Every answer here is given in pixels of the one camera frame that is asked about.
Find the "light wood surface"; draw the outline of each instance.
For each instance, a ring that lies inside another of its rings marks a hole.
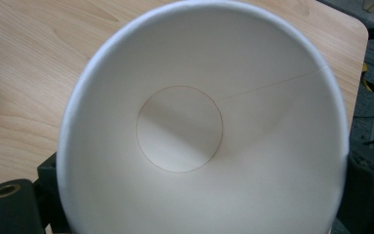
[[[0,0],[0,182],[37,178],[56,151],[64,107],[84,66],[114,32],[159,0]],[[314,0],[249,0],[301,30],[343,91],[351,124],[367,31]]]

